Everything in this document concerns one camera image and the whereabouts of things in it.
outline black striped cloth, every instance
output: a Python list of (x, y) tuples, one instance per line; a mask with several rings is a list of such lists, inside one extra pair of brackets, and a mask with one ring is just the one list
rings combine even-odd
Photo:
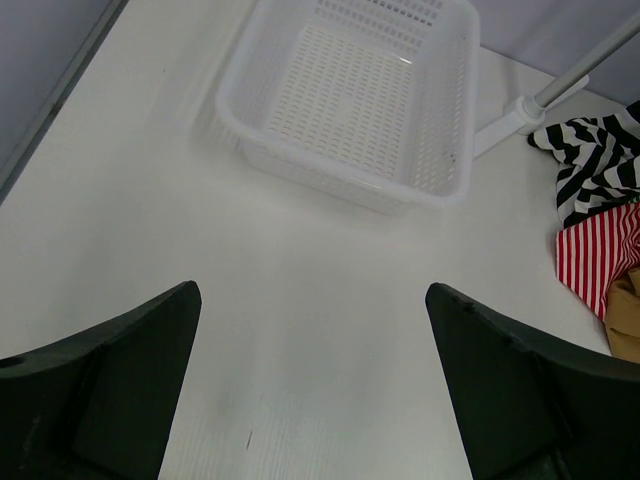
[(556, 205), (564, 227), (640, 194), (640, 101), (602, 118), (574, 118), (529, 135), (561, 164)]

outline white wall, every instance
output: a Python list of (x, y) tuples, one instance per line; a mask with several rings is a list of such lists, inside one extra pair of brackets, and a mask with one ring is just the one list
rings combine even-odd
[(0, 168), (111, 0), (0, 0)]
[[(640, 0), (470, 1), (485, 47), (552, 75), (640, 10)], [(640, 36), (594, 70), (589, 89), (625, 104), (640, 100)]]

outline striped cloth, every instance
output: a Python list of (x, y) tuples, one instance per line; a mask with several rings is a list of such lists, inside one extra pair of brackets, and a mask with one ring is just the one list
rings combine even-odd
[(528, 141), (561, 164), (556, 207), (565, 228), (640, 193), (640, 101), (616, 115), (552, 125)]
[(556, 275), (604, 321), (614, 280), (640, 265), (640, 204), (615, 207), (558, 233)]

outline red and white striped fabric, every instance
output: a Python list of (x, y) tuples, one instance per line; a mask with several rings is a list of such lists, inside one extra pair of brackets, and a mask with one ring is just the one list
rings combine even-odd
[(621, 205), (558, 233), (556, 275), (600, 318), (609, 287), (640, 265), (640, 204)]

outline white pole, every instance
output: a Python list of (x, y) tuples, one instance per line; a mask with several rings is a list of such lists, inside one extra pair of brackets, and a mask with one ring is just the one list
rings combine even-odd
[[(615, 52), (622, 45), (627, 43), (634, 35), (640, 32), (640, 10), (632, 15), (620, 28), (609, 35), (605, 40), (585, 55), (578, 63), (571, 67), (562, 76), (556, 78), (553, 82), (547, 85), (540, 91), (533, 101), (535, 105), (527, 105), (525, 103), (525, 109), (528, 107), (536, 107), (544, 110), (560, 95), (569, 90), (572, 85), (578, 82), (587, 73), (593, 70), (595, 67), (605, 60), (609, 55)], [(536, 115), (536, 112), (529, 111), (530, 115)]]

